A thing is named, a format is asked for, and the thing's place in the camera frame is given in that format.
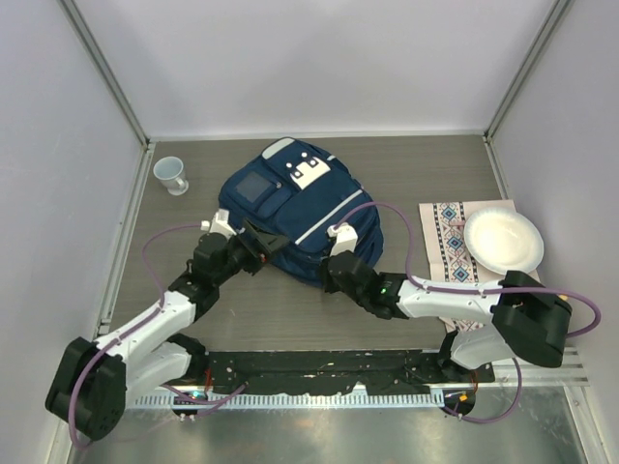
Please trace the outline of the navy blue student backpack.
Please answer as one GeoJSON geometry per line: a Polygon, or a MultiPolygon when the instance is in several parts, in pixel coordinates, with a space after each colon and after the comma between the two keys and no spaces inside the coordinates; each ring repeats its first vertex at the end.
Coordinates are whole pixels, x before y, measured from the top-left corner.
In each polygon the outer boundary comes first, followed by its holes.
{"type": "Polygon", "coordinates": [[[320,288],[320,262],[333,242],[330,226],[372,200],[334,155],[306,141],[284,137],[232,174],[221,187],[219,205],[239,229],[245,219],[289,239],[271,264],[320,288]]]}

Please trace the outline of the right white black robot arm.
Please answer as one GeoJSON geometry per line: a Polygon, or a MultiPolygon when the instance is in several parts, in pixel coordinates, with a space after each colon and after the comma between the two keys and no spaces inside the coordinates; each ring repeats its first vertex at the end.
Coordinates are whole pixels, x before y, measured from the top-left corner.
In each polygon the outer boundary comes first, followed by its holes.
{"type": "Polygon", "coordinates": [[[435,282],[378,273],[345,251],[320,266],[327,292],[341,292],[380,319],[437,317],[480,327],[446,336],[436,367],[442,378],[461,380],[485,363],[519,358],[556,368],[563,361],[571,306],[529,275],[509,271],[483,283],[435,282]]]}

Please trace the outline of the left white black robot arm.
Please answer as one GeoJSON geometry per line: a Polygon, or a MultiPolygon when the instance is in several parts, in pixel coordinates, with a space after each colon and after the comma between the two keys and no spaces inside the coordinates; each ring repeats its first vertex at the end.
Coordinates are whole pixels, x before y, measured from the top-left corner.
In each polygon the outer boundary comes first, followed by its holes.
{"type": "Polygon", "coordinates": [[[150,389],[174,379],[198,384],[206,350],[177,333],[214,306],[225,282],[241,271],[256,274],[289,243],[248,220],[239,231],[202,227],[186,269],[153,305],[112,333],[78,337],[65,348],[44,406],[68,425],[76,448],[108,435],[128,402],[150,389]]]}

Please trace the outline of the patterned beige placemat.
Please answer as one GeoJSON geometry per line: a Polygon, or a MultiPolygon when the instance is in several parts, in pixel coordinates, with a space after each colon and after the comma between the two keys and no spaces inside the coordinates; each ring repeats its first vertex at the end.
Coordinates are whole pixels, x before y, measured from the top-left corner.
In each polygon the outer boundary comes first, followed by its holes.
{"type": "MultiPolygon", "coordinates": [[[[500,207],[516,211],[512,200],[423,203],[419,206],[430,275],[440,282],[478,283],[497,280],[469,253],[463,236],[465,221],[483,208],[500,207]]],[[[529,274],[539,277],[537,270],[529,274]]]]}

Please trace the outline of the light blue footed cup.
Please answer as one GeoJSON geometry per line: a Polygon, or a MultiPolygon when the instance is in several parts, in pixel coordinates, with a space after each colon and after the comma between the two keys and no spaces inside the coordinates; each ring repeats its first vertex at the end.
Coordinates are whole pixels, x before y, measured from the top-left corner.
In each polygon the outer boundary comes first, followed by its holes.
{"type": "Polygon", "coordinates": [[[177,157],[159,159],[153,167],[153,174],[171,195],[180,196],[189,189],[185,165],[177,157]]]}

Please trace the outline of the white shallow bowl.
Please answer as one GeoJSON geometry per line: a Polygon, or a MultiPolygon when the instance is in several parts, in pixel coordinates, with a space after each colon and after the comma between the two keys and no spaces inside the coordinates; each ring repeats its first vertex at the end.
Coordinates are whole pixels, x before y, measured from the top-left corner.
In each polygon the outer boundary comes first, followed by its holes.
{"type": "Polygon", "coordinates": [[[464,222],[464,242],[470,255],[498,275],[507,271],[530,274],[545,255],[538,228],[522,214],[500,207],[487,207],[464,222]]]}

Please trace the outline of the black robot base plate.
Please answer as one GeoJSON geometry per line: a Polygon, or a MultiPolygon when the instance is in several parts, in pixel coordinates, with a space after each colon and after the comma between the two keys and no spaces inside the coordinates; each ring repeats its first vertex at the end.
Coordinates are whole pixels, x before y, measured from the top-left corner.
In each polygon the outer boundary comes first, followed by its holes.
{"type": "Polygon", "coordinates": [[[492,383],[490,364],[474,372],[441,366],[438,355],[422,350],[212,352],[194,377],[167,382],[177,389],[210,386],[229,395],[345,395],[361,384],[370,395],[428,392],[435,384],[492,383]]]}

